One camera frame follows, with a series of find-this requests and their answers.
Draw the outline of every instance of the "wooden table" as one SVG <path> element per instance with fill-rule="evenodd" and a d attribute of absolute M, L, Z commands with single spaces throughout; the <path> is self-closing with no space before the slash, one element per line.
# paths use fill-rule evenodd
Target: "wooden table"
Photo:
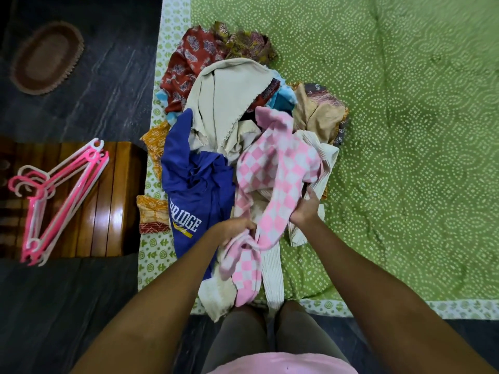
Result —
<path fill-rule="evenodd" d="M 84 144 L 23 144 L 0 137 L 0 257 L 20 257 L 28 207 L 25 198 L 7 189 L 6 179 L 26 164 L 49 171 Z M 109 152 L 109 164 L 66 226 L 50 258 L 112 257 L 137 251 L 136 196 L 144 194 L 147 154 L 129 142 L 106 142 L 104 150 Z M 77 179 L 78 175 L 60 185 L 47 202 L 41 232 Z"/>

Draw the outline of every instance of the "doormat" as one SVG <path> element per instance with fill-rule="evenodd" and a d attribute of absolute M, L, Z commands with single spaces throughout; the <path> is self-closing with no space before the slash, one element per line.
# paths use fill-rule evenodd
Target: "doormat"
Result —
<path fill-rule="evenodd" d="M 10 78 L 21 92 L 48 93 L 72 72 L 83 48 L 83 37 L 72 24 L 43 25 L 17 51 Z"/>

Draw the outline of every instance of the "person's right arm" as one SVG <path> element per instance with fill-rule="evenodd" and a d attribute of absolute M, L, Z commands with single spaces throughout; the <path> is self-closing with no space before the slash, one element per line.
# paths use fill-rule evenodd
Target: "person's right arm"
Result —
<path fill-rule="evenodd" d="M 497 373 L 408 286 L 367 260 L 317 216 L 309 192 L 291 215 L 379 358 L 394 373 Z"/>

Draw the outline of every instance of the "green bedsheet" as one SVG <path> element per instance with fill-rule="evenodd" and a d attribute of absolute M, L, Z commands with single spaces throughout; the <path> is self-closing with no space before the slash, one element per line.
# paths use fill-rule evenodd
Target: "green bedsheet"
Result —
<path fill-rule="evenodd" d="M 284 78 L 326 85 L 350 107 L 325 202 L 346 243 L 425 300 L 499 299 L 498 0 L 191 8 L 192 24 L 265 33 Z M 309 245 L 283 238 L 281 259 L 286 298 L 340 300 Z M 496 317 L 497 301 L 488 307 Z"/>

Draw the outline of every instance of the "pink and white checkered sweater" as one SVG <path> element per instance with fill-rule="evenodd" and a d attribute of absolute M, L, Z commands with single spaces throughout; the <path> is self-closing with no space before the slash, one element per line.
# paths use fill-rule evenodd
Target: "pink and white checkered sweater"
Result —
<path fill-rule="evenodd" d="M 237 307 L 251 302 L 261 285 L 261 253 L 283 234 L 301 198 L 304 182 L 320 176 L 322 163 L 314 147 L 293 135 L 293 118 L 285 112 L 257 107 L 257 124 L 265 132 L 239 158 L 234 216 L 250 217 L 252 191 L 272 189 L 271 200 L 257 224 L 255 238 L 246 230 L 227 245 L 220 265 L 222 278 L 232 276 Z"/>

